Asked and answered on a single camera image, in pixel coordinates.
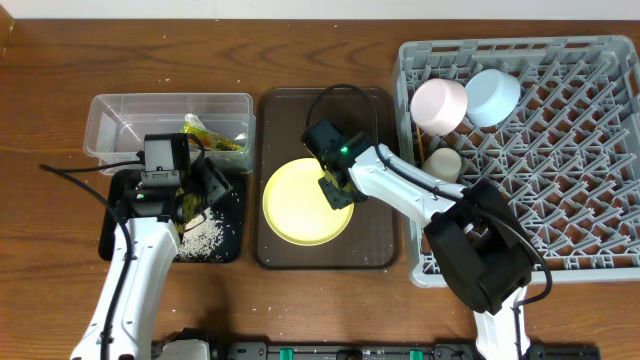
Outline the wooden chopstick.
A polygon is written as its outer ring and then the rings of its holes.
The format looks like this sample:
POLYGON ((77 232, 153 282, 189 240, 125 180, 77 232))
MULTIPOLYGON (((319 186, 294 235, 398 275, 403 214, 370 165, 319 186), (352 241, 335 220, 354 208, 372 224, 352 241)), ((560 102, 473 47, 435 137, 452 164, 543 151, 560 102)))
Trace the wooden chopstick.
POLYGON ((417 138, 417 144, 419 149, 420 166, 422 166, 425 162, 425 153, 424 153, 422 135, 423 134, 422 134, 421 128, 418 125, 416 125, 416 138, 417 138))

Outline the rice pile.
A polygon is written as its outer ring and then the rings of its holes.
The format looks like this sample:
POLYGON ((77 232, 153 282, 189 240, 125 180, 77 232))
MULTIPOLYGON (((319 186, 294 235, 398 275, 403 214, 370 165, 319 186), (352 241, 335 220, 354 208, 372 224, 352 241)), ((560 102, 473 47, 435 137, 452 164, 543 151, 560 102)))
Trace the rice pile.
POLYGON ((232 222, 210 207, 186 225, 175 261, 230 262, 236 253, 235 235, 232 222))

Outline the light blue bowl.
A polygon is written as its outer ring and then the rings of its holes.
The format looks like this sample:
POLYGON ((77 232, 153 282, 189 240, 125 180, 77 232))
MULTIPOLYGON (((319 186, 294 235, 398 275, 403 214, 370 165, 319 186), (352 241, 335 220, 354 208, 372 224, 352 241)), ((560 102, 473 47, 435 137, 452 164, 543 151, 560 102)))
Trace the light blue bowl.
POLYGON ((520 98, 517 78, 495 69, 479 72, 465 85, 467 118, 477 127, 491 127, 505 120, 520 98))

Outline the green orange snack wrapper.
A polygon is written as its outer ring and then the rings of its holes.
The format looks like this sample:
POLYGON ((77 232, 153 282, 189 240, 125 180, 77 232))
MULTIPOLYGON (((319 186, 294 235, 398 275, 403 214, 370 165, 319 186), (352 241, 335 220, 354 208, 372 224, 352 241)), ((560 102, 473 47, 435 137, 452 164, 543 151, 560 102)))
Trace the green orange snack wrapper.
POLYGON ((240 151, 244 149, 242 145, 234 143, 229 138, 208 130, 200 118, 193 113, 186 114, 184 121, 185 124, 181 132, 195 135, 208 151, 240 151))

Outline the white cup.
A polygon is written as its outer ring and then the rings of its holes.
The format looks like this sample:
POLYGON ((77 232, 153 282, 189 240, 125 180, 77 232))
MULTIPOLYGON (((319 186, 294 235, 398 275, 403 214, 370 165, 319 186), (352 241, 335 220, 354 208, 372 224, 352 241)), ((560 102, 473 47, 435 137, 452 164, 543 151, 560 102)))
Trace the white cup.
POLYGON ((450 148, 439 148, 422 164, 421 169, 440 180, 456 183, 462 168, 460 155, 450 148))

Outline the yellow plate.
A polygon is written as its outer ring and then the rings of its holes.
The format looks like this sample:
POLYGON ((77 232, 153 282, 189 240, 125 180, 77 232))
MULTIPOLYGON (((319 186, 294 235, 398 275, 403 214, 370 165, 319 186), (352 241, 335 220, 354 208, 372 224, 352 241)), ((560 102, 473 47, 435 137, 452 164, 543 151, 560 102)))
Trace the yellow plate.
POLYGON ((271 230, 298 246, 327 243, 349 224, 354 206, 333 209, 318 183, 324 172, 314 158, 299 158, 279 167, 269 178, 262 209, 271 230))

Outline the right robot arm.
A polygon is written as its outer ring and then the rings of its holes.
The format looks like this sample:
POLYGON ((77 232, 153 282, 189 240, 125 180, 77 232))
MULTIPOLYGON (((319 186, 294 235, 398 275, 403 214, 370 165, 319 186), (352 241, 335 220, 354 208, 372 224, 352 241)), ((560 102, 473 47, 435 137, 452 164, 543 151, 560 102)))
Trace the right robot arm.
POLYGON ((437 179, 363 133, 308 133, 302 142, 321 165, 319 185, 332 208, 373 197, 422 228, 446 284, 474 313, 476 348, 484 358, 526 354, 520 306, 534 259, 495 188, 437 179))

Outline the white bowl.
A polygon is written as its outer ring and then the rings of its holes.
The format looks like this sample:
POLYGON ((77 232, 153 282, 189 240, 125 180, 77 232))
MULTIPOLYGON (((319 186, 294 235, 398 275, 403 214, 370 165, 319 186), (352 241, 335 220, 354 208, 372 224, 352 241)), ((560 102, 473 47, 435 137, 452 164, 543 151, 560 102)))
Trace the white bowl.
POLYGON ((464 86, 438 78, 419 86, 409 104, 413 122, 431 136, 444 136, 455 130, 464 119, 467 107, 464 86))

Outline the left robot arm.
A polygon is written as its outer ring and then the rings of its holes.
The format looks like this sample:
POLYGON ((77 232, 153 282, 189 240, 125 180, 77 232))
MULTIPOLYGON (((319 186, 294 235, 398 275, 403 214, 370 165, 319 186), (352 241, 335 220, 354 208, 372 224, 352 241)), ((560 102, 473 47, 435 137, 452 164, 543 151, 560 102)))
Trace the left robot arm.
POLYGON ((208 157, 190 164, 177 186, 165 171, 124 169, 111 179, 100 243, 111 263, 91 321, 73 359, 150 359, 152 335, 181 226, 212 207, 231 185, 208 157))

